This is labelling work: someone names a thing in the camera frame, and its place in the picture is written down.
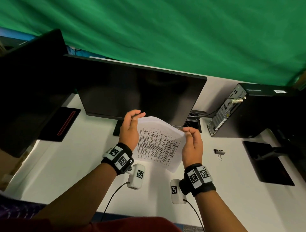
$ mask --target red shirt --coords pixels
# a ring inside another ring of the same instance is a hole
[[[52,225],[48,219],[28,220],[28,219],[5,219],[0,220],[1,232],[51,232]],[[76,229],[65,229],[70,232],[181,232],[172,222],[161,217],[131,217],[119,220],[89,223],[87,226]]]

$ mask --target black wrist strap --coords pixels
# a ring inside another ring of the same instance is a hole
[[[122,151],[116,150],[116,146],[121,148]],[[127,145],[125,145],[123,143],[118,143],[116,146],[113,149],[110,150],[110,153],[113,154],[112,155],[113,160],[110,160],[107,157],[104,157],[103,160],[101,161],[101,163],[109,164],[110,166],[112,166],[114,168],[117,175],[120,175],[120,174],[126,173],[126,171],[129,169],[129,167],[134,163],[134,159],[132,158],[133,152]],[[120,164],[124,163],[124,165],[121,167],[120,170],[118,169],[118,163],[120,163]]]
[[[191,171],[194,172],[195,176],[189,177],[187,175]],[[191,192],[193,196],[196,196],[199,193],[216,190],[216,187],[214,186],[211,180],[209,182],[204,182],[204,179],[207,177],[209,177],[208,173],[206,169],[202,166],[202,164],[196,163],[188,166],[185,169],[184,179],[181,180],[179,183],[182,193],[184,195],[187,195],[188,193]]]

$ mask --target green fabric backdrop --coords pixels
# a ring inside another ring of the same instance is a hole
[[[0,26],[114,59],[261,84],[305,68],[306,1],[1,0]]]

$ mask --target paper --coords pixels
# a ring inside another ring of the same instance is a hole
[[[186,143],[184,132],[156,117],[138,119],[137,129],[139,143],[133,151],[133,158],[175,172],[182,161],[182,149]]]

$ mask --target computer tower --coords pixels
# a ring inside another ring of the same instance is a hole
[[[210,135],[256,137],[273,121],[290,113],[287,108],[297,101],[298,92],[286,86],[239,83],[207,125]]]

